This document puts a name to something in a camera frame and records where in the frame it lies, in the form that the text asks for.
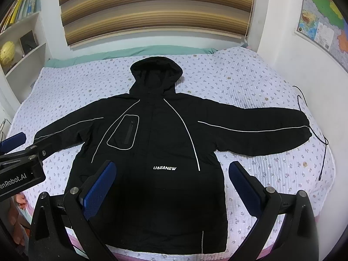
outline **blue gripper pad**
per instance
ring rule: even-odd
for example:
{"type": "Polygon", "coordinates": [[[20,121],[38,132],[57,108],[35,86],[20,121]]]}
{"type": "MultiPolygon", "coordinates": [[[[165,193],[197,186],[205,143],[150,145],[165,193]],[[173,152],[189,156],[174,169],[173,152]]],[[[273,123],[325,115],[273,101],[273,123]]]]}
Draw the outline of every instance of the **blue gripper pad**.
{"type": "Polygon", "coordinates": [[[232,162],[230,164],[228,169],[230,180],[249,214],[253,217],[259,218],[262,215],[262,201],[255,189],[252,187],[251,182],[246,178],[246,176],[249,178],[252,178],[252,176],[250,176],[244,169],[240,170],[237,167],[237,164],[241,166],[239,162],[232,162]]]}
{"type": "Polygon", "coordinates": [[[8,139],[5,139],[0,142],[0,153],[6,154],[17,147],[20,147],[27,141],[25,133],[20,132],[14,136],[11,136],[8,139]]]}
{"type": "Polygon", "coordinates": [[[105,161],[94,176],[90,176],[82,185],[79,201],[86,220],[97,214],[107,192],[116,178],[116,165],[105,161]]]}

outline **hooded jacket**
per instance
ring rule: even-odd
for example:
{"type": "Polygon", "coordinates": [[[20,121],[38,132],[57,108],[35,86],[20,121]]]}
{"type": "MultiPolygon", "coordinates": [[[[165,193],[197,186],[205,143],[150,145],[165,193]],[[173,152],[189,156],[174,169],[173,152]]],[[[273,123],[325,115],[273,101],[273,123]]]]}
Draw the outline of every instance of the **hooded jacket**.
{"type": "Polygon", "coordinates": [[[164,254],[226,250],[224,176],[215,150],[248,156],[281,153],[306,142],[301,111],[241,109],[175,93],[182,69],[165,57],[134,63],[128,94],[93,102],[40,130],[55,151],[83,143],[66,192],[115,162],[117,177],[90,219],[111,246],[164,254]]]}

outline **jacket hood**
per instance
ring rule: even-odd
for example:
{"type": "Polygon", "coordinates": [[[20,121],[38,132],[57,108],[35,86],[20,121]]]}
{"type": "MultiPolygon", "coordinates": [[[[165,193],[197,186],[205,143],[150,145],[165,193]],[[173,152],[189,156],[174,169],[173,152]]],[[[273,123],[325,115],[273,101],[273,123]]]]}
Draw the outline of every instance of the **jacket hood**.
{"type": "Polygon", "coordinates": [[[150,57],[135,62],[130,71],[135,83],[129,94],[175,93],[175,83],[182,76],[181,67],[166,57],[150,57]]]}

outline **white logo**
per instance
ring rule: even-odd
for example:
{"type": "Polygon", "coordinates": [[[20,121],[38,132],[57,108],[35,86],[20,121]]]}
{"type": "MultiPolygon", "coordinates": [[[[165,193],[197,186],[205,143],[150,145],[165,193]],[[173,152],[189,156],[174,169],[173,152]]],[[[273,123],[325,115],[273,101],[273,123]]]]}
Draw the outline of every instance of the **white logo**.
{"type": "Polygon", "coordinates": [[[154,166],[154,170],[170,170],[175,171],[176,167],[154,166]]]}

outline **jacket sleeve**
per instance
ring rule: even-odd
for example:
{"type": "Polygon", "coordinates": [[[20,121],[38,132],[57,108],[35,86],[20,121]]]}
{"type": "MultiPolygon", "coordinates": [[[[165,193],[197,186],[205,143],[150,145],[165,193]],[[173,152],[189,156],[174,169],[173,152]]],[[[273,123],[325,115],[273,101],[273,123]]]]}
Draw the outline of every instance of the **jacket sleeve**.
{"type": "Polygon", "coordinates": [[[217,150],[247,156],[285,152],[312,136],[306,115],[294,109],[242,109],[208,99],[202,100],[203,115],[198,122],[217,150]]]}
{"type": "Polygon", "coordinates": [[[51,123],[35,134],[34,144],[52,144],[52,153],[86,142],[92,125],[103,117],[98,113],[100,101],[82,107],[51,123]]]}

